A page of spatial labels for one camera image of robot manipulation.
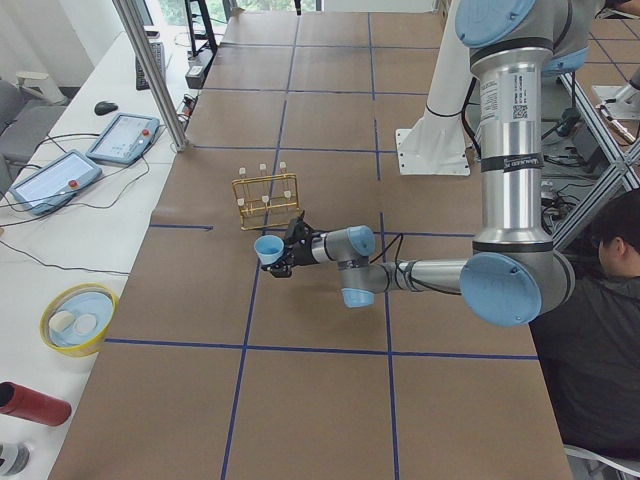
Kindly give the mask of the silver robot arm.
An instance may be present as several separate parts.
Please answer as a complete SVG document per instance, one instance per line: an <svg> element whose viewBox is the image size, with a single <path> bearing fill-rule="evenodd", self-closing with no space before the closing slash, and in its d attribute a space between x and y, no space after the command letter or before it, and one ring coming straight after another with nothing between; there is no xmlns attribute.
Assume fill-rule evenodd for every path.
<svg viewBox="0 0 640 480"><path fill-rule="evenodd" d="M428 145L425 127L435 115L463 111L465 94L480 99L483 225L462 260L375 264L374 235L366 226L328 233L302 218L283 237L267 235L254 248L264 271L287 278L297 266L334 262L343 301L373 303L393 290L461 296L474 314L498 326L526 324L564 303L574 271L541 224L541 80L578 69L597 1L455 1L446 21L439 63L461 76L450 99L436 79L434 107L402 134L398 149L443 160Z"/></svg>

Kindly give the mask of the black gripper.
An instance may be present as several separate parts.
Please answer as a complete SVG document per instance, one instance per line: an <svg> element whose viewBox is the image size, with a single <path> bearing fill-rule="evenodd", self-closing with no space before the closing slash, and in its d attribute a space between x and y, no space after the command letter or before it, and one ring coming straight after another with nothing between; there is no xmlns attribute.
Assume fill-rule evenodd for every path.
<svg viewBox="0 0 640 480"><path fill-rule="evenodd" d="M284 236L286 263L274 263L267 266L267 271L274 278L290 278L292 266L318 264L312 253L314 234L286 233Z"/></svg>

